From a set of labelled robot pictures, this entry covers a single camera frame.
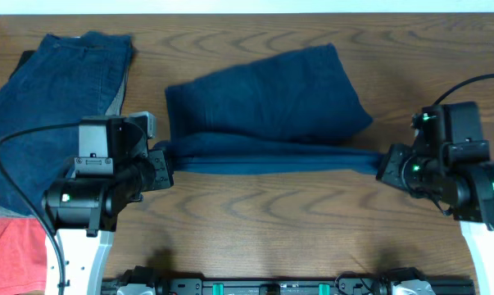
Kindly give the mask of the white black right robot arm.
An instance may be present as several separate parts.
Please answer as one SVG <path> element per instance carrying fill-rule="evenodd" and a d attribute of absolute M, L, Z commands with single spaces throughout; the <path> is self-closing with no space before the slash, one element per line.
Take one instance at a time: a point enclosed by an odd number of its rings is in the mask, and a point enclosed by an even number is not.
<path fill-rule="evenodd" d="M 447 205 L 473 258 L 479 291 L 494 294 L 494 161 L 474 102 L 424 107 L 412 119 L 412 145 L 393 144 L 377 181 Z"/>

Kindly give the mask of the navy blue shorts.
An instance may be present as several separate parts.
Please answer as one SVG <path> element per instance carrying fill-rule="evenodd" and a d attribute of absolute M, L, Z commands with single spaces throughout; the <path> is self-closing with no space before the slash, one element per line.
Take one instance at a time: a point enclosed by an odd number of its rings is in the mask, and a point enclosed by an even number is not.
<path fill-rule="evenodd" d="M 165 90 L 177 171 L 263 175 L 322 170 L 376 173 L 380 152 L 347 141 L 372 123 L 336 48 L 274 57 Z"/>

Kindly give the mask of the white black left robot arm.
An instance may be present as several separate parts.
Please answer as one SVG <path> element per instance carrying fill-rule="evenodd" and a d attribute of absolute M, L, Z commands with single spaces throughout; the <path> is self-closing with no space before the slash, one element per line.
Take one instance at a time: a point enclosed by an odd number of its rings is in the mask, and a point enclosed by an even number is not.
<path fill-rule="evenodd" d="M 78 154 L 42 199 L 51 232 L 46 294 L 101 293 L 119 213 L 174 183 L 165 152 L 148 147 L 155 135 L 147 111 L 80 121 Z"/>

